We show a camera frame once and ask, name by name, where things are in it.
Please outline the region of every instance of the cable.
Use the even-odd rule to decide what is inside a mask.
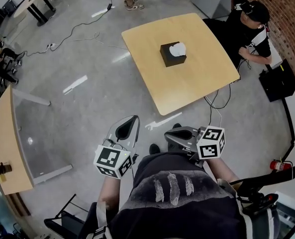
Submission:
[[[80,24],[74,26],[74,27],[72,28],[71,34],[70,34],[68,37],[64,38],[64,39],[60,42],[60,44],[58,45],[58,47],[56,47],[55,49],[51,49],[51,48],[50,48],[50,50],[51,50],[51,51],[55,51],[55,50],[59,49],[59,47],[61,46],[61,44],[62,44],[66,39],[68,39],[69,37],[72,36],[72,34],[73,34],[73,30],[74,30],[76,27],[81,26],[81,25],[90,25],[90,24],[92,24],[92,23],[94,23],[94,22],[97,22],[97,21],[98,21],[100,18],[102,18],[102,17],[103,17],[108,11],[109,11],[109,10],[107,10],[106,12],[104,12],[104,13],[103,13],[98,19],[96,19],[96,20],[94,20],[94,21],[91,21],[90,23],[80,23]]]
[[[84,40],[93,40],[93,39],[94,39],[95,41],[97,41],[97,42],[99,42],[99,43],[101,43],[101,44],[103,44],[103,45],[106,45],[106,46],[108,46],[108,47],[115,47],[115,48],[119,48],[119,49],[122,49],[122,50],[128,50],[128,49],[126,49],[126,48],[122,48],[122,47],[118,47],[118,46],[114,46],[114,45],[107,45],[107,44],[104,44],[103,42],[97,40],[97,38],[98,38],[100,32],[98,32],[98,35],[97,35],[97,36],[96,36],[96,33],[97,33],[97,32],[94,33],[93,38],[76,39],[76,40],[72,40],[72,41],[69,41],[69,42],[84,41]]]
[[[231,97],[231,86],[230,86],[230,84],[229,84],[229,98],[228,98],[228,101],[226,102],[226,104],[223,106],[223,107],[214,107],[214,106],[212,106],[208,101],[207,101],[207,99],[205,99],[206,100],[206,102],[209,104],[209,106],[210,107],[212,107],[212,108],[214,108],[214,109],[223,109],[223,108],[225,108],[226,106],[227,106],[227,104],[229,103],[229,100],[230,100],[230,97]]]
[[[220,115],[220,123],[219,123],[219,127],[221,127],[221,122],[222,122],[222,115],[221,115],[221,113],[216,109],[216,106],[212,103],[212,101],[209,99],[209,97],[205,96],[205,99],[208,99],[208,100],[211,102],[211,104],[214,106],[216,112],[219,113],[219,115]]]
[[[219,92],[219,90],[217,90],[217,93],[216,93],[216,95],[215,95],[215,97],[213,98],[213,100],[212,100],[212,102],[211,103],[213,103],[214,101],[215,101],[215,99],[216,99],[216,97],[217,97],[217,95],[218,95],[218,92]],[[211,124],[211,114],[212,114],[212,106],[210,105],[210,121],[209,121],[209,124],[208,125],[210,125]]]
[[[254,54],[255,52],[256,52],[256,49],[254,49],[250,54],[252,55],[252,54]],[[245,62],[245,61],[247,62],[247,66],[248,66],[249,70],[251,70],[251,68],[252,68],[251,65],[249,64],[249,60],[247,60],[247,59],[242,60],[241,63],[239,64],[238,68],[237,68],[238,74],[239,74],[239,76],[240,76],[240,78],[239,78],[238,81],[241,80],[241,75],[240,75],[240,73],[239,73],[239,71],[240,71],[240,66],[241,66],[242,63]]]
[[[71,37],[72,36],[72,34],[73,34],[73,30],[76,28],[76,27],[78,27],[78,26],[80,26],[80,25],[90,25],[90,24],[92,24],[92,23],[94,23],[94,22],[97,22],[100,18],[102,18],[108,11],[110,10],[110,5],[107,7],[107,11],[106,12],[104,12],[98,19],[96,19],[96,20],[94,20],[94,21],[91,21],[90,23],[80,23],[80,24],[78,24],[78,25],[75,25],[73,28],[72,28],[72,30],[71,30],[71,33],[70,33],[70,35],[68,36],[68,37],[66,37],[66,38],[64,38],[61,42],[60,42],[60,44],[55,48],[55,49],[51,49],[51,47],[47,47],[47,49],[45,50],[45,51],[43,51],[43,52],[39,52],[39,51],[37,51],[37,52],[33,52],[33,53],[31,53],[31,54],[29,54],[28,55],[28,51],[24,51],[25,53],[26,53],[26,56],[27,57],[30,57],[30,56],[32,56],[32,55],[34,55],[34,54],[45,54],[47,51],[48,51],[48,49],[50,49],[52,52],[53,51],[56,51],[61,45],[62,45],[62,43],[66,40],[66,39],[68,39],[69,37]]]

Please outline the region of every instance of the black tissue box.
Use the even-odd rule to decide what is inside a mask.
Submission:
[[[187,58],[186,55],[179,56],[179,57],[174,57],[170,53],[169,47],[175,45],[176,43],[179,43],[179,42],[172,42],[172,43],[161,45],[161,50],[160,51],[161,51],[161,54],[162,54],[162,57],[163,57],[163,60],[165,62],[166,67],[183,64],[185,62],[186,58]]]

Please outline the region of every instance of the hand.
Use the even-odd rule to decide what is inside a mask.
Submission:
[[[238,53],[244,59],[249,59],[249,57],[250,57],[249,49],[247,49],[247,48],[241,47],[239,49],[239,52]]]
[[[4,55],[0,58],[0,62],[4,59]]]

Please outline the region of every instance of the black case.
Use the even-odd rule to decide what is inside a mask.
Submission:
[[[292,96],[295,91],[295,75],[286,59],[279,67],[261,74],[259,80],[270,102]]]
[[[161,45],[161,54],[164,60],[164,63],[166,65],[166,67],[169,66],[175,66],[175,65],[179,65],[179,64],[183,64],[187,58],[187,56],[179,56],[179,57],[174,57],[170,51],[169,51],[169,47],[175,45],[176,43],[179,42],[172,42],[172,43],[168,43],[168,44],[163,44]]]

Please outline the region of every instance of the black stand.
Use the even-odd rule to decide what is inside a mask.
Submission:
[[[37,26],[44,25],[56,12],[56,9],[51,5],[48,0],[44,0],[50,10],[46,11],[44,14],[35,6],[31,4],[31,8],[28,7],[28,11],[38,20]]]

